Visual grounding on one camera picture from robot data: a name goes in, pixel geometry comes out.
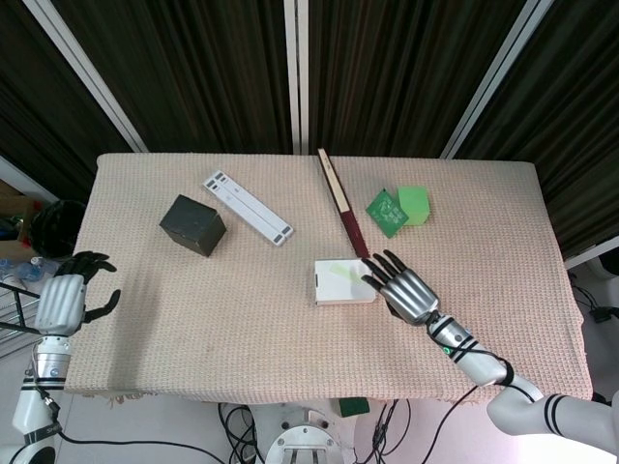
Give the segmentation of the black metal rack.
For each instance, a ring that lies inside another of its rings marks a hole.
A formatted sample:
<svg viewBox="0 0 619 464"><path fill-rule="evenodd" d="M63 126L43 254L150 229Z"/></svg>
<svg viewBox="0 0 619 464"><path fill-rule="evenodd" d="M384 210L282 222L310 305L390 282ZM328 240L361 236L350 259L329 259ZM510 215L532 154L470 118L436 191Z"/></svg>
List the black metal rack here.
<svg viewBox="0 0 619 464"><path fill-rule="evenodd" d="M40 295L0 282L0 361L41 338L35 329Z"/></svg>

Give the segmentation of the green card packet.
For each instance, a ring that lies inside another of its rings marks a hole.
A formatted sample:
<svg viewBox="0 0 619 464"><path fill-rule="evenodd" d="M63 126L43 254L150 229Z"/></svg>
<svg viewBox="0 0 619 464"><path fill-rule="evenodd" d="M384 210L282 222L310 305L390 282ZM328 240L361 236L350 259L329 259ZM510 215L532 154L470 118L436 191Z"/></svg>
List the green card packet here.
<svg viewBox="0 0 619 464"><path fill-rule="evenodd" d="M367 214L389 239L408 221L408 215L403 211L396 199L385 189L382 189L366 207Z"/></svg>

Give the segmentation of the long white flat device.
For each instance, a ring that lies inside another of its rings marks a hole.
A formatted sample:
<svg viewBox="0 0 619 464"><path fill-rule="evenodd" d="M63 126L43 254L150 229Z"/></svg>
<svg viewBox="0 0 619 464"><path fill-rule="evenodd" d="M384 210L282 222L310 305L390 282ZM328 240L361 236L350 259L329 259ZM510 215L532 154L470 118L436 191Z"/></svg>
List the long white flat device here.
<svg viewBox="0 0 619 464"><path fill-rule="evenodd" d="M293 235L289 223L223 171L215 171L202 186L275 247L281 247Z"/></svg>

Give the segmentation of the pale green paper strip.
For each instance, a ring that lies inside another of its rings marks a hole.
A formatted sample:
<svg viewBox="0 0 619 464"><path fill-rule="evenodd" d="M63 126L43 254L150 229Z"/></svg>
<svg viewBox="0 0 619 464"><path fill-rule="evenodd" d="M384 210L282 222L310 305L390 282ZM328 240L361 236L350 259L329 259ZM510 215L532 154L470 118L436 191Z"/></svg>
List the pale green paper strip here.
<svg viewBox="0 0 619 464"><path fill-rule="evenodd" d="M347 279L355 284L364 284L363 276L368 273L365 263L357 260L333 260L328 270L336 275Z"/></svg>

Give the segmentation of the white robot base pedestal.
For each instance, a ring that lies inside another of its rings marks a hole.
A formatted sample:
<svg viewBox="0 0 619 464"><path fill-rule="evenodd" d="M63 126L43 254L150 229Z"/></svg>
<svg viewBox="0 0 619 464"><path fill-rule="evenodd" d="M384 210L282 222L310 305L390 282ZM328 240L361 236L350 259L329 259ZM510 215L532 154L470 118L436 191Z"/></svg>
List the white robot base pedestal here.
<svg viewBox="0 0 619 464"><path fill-rule="evenodd" d="M321 399L251 406L265 464L353 464L356 419Z"/></svg>

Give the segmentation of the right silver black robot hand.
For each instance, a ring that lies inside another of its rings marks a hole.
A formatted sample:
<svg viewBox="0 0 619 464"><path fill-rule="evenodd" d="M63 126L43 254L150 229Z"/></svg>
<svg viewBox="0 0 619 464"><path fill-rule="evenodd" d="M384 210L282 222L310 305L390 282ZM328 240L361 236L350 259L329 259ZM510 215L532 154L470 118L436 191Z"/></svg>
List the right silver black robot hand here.
<svg viewBox="0 0 619 464"><path fill-rule="evenodd" d="M394 253L384 249L361 261L369 269L362 281L383 297L393 316L411 326L428 325L439 317L439 298Z"/></svg>

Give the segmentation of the white cardboard box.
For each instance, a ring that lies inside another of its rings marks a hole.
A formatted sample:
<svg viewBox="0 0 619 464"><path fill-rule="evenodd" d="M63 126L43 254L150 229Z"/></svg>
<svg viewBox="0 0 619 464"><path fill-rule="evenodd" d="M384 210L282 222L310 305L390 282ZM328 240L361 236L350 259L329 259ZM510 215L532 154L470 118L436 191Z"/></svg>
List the white cardboard box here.
<svg viewBox="0 0 619 464"><path fill-rule="evenodd" d="M355 284L332 274L328 266L333 260L314 262L314 289L317 305L369 304L376 298L376 291L366 282Z"/></svg>

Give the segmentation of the small dark green block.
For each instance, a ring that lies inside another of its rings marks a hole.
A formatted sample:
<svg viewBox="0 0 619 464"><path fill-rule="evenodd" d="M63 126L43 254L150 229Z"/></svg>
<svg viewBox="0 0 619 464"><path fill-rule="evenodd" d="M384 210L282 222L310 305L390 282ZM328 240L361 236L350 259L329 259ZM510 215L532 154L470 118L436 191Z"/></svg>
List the small dark green block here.
<svg viewBox="0 0 619 464"><path fill-rule="evenodd" d="M342 418L350 418L367 414L370 411L365 397L346 397L338 400L339 414Z"/></svg>

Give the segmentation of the clear plastic water bottles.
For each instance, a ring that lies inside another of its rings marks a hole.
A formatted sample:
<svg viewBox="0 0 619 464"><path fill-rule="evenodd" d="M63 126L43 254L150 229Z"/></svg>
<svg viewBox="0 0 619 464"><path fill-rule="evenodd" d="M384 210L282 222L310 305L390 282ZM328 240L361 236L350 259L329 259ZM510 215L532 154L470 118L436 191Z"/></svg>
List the clear plastic water bottles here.
<svg viewBox="0 0 619 464"><path fill-rule="evenodd" d="M59 267L60 264L57 261L41 256L35 256L23 262L0 258L0 282L24 288L26 282L37 282L45 275L54 275Z"/></svg>

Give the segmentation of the light green cube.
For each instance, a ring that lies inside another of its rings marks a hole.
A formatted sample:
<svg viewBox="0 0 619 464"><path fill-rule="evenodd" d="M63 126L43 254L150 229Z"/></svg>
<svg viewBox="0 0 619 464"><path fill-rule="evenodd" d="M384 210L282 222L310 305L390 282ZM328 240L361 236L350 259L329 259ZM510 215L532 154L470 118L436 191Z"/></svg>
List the light green cube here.
<svg viewBox="0 0 619 464"><path fill-rule="evenodd" d="M423 225L430 213L427 189L418 186L398 187L398 202L408 216L406 226Z"/></svg>

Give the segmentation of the black trash bin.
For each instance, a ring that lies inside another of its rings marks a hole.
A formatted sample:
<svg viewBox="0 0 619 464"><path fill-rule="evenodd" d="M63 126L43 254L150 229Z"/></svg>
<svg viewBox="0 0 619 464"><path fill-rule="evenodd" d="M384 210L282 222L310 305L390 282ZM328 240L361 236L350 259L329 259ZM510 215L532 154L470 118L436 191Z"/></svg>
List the black trash bin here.
<svg viewBox="0 0 619 464"><path fill-rule="evenodd" d="M44 207L30 223L32 248L43 258L71 257L85 211L85 204L73 200L59 200Z"/></svg>

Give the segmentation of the beige woven tablecloth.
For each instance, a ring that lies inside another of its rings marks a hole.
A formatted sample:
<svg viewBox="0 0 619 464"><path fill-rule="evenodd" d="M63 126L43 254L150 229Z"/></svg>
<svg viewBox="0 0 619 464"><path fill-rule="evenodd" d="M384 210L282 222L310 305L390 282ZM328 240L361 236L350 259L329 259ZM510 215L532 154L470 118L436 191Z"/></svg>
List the beige woven tablecloth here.
<svg viewBox="0 0 619 464"><path fill-rule="evenodd" d="M544 393L589 398L575 303L535 167L525 162L333 158L368 248L388 249L485 347ZM294 229L274 246L227 209L204 257L160 222L179 194L229 174ZM387 238L366 212L382 190L427 189L430 213ZM468 378L422 328L382 300L319 306L314 262L354 252L314 156L105 154L76 244L116 267L87 304L121 290L113 312L73 339L66 387L83 394L168 393L270 403L363 396L455 400Z"/></svg>

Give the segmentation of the white partition frame post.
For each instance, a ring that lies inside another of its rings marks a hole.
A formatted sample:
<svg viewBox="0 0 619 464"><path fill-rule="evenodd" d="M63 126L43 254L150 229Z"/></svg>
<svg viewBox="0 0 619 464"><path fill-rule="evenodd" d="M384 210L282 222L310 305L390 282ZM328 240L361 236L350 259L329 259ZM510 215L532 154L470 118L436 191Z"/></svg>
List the white partition frame post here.
<svg viewBox="0 0 619 464"><path fill-rule="evenodd" d="M21 0L21 2L131 150L135 153L147 153L149 149L130 117L114 97L51 0Z"/></svg>
<svg viewBox="0 0 619 464"><path fill-rule="evenodd" d="M310 1L282 0L293 153L310 153Z"/></svg>
<svg viewBox="0 0 619 464"><path fill-rule="evenodd" d="M491 99L532 39L555 0L525 0L513 25L492 58L482 80L465 107L439 158L452 160L458 154Z"/></svg>

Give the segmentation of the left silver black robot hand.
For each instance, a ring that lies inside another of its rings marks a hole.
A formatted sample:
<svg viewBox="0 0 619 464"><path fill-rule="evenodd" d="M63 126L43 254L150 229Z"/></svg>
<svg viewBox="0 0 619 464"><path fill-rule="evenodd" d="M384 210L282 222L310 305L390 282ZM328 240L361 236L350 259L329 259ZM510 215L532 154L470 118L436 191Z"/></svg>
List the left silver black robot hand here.
<svg viewBox="0 0 619 464"><path fill-rule="evenodd" d="M119 303L120 289L114 290L101 307L87 310L85 305L87 285L96 273L117 271L108 259L100 252L81 251L60 265L45 283L40 296L34 327L41 335L70 337L83 324L112 312Z"/></svg>

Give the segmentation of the black cube box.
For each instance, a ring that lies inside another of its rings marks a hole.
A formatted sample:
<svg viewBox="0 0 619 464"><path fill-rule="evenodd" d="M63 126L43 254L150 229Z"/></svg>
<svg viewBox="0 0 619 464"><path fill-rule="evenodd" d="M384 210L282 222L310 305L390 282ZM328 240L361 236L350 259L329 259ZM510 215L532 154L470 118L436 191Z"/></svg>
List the black cube box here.
<svg viewBox="0 0 619 464"><path fill-rule="evenodd" d="M217 210L179 194L160 227L172 241L208 257L219 244L226 227Z"/></svg>

